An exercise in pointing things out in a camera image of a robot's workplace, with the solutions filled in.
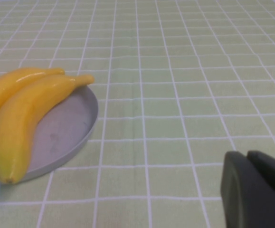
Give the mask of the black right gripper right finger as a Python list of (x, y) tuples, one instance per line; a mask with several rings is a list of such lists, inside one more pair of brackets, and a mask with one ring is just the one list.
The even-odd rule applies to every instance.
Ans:
[(268, 185), (275, 190), (275, 158), (261, 151), (248, 151), (247, 158)]

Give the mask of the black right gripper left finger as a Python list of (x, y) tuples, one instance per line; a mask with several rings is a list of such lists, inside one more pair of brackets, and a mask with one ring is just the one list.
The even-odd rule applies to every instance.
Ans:
[(220, 194), (228, 228), (275, 228), (275, 190), (247, 155), (225, 154)]

